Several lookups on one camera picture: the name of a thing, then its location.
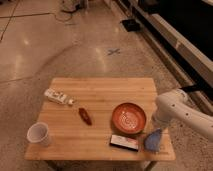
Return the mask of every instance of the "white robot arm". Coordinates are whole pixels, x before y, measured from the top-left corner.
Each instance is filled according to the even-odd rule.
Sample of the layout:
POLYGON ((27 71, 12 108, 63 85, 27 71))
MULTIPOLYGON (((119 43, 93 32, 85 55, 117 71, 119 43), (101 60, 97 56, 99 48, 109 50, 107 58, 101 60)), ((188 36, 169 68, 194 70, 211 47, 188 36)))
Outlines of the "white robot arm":
POLYGON ((213 117, 188 107, 187 101, 187 94, 180 89, 159 95, 157 110, 152 116, 153 124, 165 128, 172 118, 177 118, 213 142, 213 117))

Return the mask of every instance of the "tabletop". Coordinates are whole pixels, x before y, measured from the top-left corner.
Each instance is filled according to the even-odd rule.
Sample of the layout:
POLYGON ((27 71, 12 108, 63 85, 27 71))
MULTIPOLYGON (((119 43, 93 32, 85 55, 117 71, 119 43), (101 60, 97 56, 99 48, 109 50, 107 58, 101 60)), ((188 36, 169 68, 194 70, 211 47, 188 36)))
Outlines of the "tabletop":
POLYGON ((109 146, 114 133, 112 111, 121 103, 131 102, 146 113, 147 123, 142 136, 152 128, 151 115, 156 110, 156 87, 152 78, 55 78, 50 88, 70 95, 72 107, 44 101, 38 121, 49 126, 52 138, 49 147, 28 145, 27 160, 117 160, 169 161, 175 159, 168 130, 163 132, 160 152, 139 152, 109 146), (87 110, 92 126, 83 122, 79 107, 87 110))

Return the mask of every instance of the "floor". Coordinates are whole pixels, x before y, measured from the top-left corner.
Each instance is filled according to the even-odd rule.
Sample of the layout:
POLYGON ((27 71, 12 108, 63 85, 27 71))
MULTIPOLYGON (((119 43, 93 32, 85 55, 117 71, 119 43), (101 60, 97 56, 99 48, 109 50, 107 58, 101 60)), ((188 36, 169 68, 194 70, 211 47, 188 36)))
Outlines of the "floor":
MULTIPOLYGON (((158 93, 180 87, 143 38, 126 32, 123 15, 100 0, 70 18, 59 0, 14 0, 0 6, 0 170, 48 171, 46 163, 24 160, 26 132, 36 122, 43 92, 54 77, 153 77, 158 93), (110 54, 110 50, 119 53, 110 54)), ((169 127, 177 159, 154 171, 213 170, 213 144, 180 121, 169 127)), ((72 162, 67 170, 140 170, 140 163, 72 162)))

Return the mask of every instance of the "table leg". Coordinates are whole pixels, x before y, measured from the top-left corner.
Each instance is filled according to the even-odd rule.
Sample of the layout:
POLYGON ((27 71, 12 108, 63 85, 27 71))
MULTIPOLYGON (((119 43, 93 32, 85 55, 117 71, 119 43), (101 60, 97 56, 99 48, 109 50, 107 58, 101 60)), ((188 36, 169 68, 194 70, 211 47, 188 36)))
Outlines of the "table leg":
POLYGON ((157 164, 156 161, 151 161, 148 166, 144 169, 144 171, 151 171, 152 168, 157 164))
POLYGON ((51 167, 54 171, 62 171, 63 169, 59 167, 54 161, 52 160, 45 160, 49 167, 51 167))

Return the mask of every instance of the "sausage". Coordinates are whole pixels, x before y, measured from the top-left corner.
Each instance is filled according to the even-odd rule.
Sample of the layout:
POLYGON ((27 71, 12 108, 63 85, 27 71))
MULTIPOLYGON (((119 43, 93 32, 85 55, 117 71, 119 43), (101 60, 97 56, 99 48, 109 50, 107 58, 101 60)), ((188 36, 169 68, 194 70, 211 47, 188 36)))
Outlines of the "sausage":
POLYGON ((81 116, 82 120, 87 123, 87 125, 92 125, 92 121, 84 108, 79 108, 79 115, 81 116))

